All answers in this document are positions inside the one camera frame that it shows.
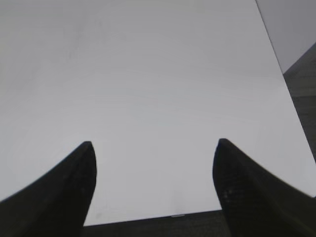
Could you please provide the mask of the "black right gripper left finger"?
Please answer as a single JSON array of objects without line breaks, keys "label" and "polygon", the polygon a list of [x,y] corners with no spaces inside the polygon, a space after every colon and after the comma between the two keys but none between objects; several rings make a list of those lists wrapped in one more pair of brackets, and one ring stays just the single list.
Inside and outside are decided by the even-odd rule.
[{"label": "black right gripper left finger", "polygon": [[79,237],[97,179],[85,141],[50,171],[0,203],[2,237]]}]

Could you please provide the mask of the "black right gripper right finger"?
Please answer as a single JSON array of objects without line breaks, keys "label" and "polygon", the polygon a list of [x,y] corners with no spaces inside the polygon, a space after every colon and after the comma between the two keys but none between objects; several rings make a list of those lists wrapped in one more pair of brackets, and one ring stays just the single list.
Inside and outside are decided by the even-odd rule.
[{"label": "black right gripper right finger", "polygon": [[316,235],[316,199],[277,178],[228,139],[218,141],[212,177],[233,237]]}]

